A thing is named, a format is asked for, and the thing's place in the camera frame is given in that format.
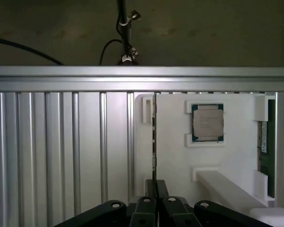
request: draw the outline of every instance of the white plastic bracket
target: white plastic bracket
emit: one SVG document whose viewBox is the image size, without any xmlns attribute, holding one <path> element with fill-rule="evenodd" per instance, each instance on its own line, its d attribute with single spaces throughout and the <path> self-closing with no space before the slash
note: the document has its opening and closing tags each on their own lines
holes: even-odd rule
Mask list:
<svg viewBox="0 0 284 227">
<path fill-rule="evenodd" d="M 152 96 L 142 98 L 142 122 L 143 124 L 152 123 L 153 103 Z"/>
<path fill-rule="evenodd" d="M 275 199 L 268 196 L 268 176 L 255 170 L 254 171 L 254 193 L 257 198 L 263 202 L 274 201 Z"/>
<path fill-rule="evenodd" d="M 255 117 L 254 121 L 267 122 L 268 121 L 268 101 L 274 100 L 275 96 L 260 95 L 255 96 Z"/>
</svg>

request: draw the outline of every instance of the corrugated metal panel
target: corrugated metal panel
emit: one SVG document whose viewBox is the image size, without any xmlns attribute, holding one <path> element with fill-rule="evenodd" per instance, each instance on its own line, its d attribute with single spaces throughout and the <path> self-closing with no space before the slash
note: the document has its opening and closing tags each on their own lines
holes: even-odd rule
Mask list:
<svg viewBox="0 0 284 227">
<path fill-rule="evenodd" d="M 131 95 L 0 93 L 0 226 L 53 226 L 127 201 Z"/>
</svg>

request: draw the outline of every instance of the green circuit board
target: green circuit board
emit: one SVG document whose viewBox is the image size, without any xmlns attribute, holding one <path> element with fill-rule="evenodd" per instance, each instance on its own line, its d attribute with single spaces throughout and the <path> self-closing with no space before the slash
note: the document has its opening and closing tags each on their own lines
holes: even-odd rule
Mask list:
<svg viewBox="0 0 284 227">
<path fill-rule="evenodd" d="M 268 121 L 259 122 L 258 170 L 268 176 L 268 196 L 275 197 L 275 100 L 268 101 Z"/>
</svg>

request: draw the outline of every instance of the metal pole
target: metal pole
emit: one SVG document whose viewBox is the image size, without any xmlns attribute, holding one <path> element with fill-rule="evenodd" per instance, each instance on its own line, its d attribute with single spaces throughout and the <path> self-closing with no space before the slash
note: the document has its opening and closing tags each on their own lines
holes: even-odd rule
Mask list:
<svg viewBox="0 0 284 227">
<path fill-rule="evenodd" d="M 129 55 L 129 23 L 127 23 L 127 13 L 126 13 L 126 0 L 117 0 L 117 5 L 118 5 L 118 17 L 119 17 L 119 22 L 120 24 L 118 25 L 119 31 L 121 33 L 121 38 L 122 38 L 122 43 L 123 43 L 123 48 L 124 48 L 124 53 L 126 55 Z"/>
</svg>

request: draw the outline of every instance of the black cable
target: black cable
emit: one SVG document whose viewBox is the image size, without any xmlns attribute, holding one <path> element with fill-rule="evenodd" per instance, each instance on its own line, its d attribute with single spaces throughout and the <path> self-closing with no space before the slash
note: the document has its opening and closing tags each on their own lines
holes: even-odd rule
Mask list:
<svg viewBox="0 0 284 227">
<path fill-rule="evenodd" d="M 101 56 L 100 56 L 100 62 L 99 62 L 99 65 L 102 65 L 102 60 L 103 60 L 103 56 L 104 56 L 104 52 L 106 50 L 106 48 L 113 42 L 118 42 L 118 43 L 122 43 L 122 41 L 120 39 L 112 39 L 110 41 L 108 41 L 105 46 L 103 47 L 103 50 L 102 50 L 102 53 L 101 53 Z"/>
<path fill-rule="evenodd" d="M 0 39 L 0 44 L 7 45 L 7 46 L 12 46 L 12 47 L 24 50 L 24 51 L 28 51 L 28 52 L 34 53 L 36 55 L 39 55 L 40 57 L 43 57 L 43 58 L 45 58 L 45 59 L 47 59 L 49 61 L 52 61 L 52 62 L 56 63 L 57 65 L 63 65 L 60 61 L 56 60 L 55 58 L 52 58 L 52 57 L 48 56 L 47 54 L 42 53 L 40 51 L 37 51 L 37 50 L 35 50 L 33 48 L 30 48 L 28 46 L 24 46 L 24 45 L 21 45 L 21 44 L 12 42 L 12 41 L 8 41 L 8 40 L 5 40 L 5 39 Z"/>
</svg>

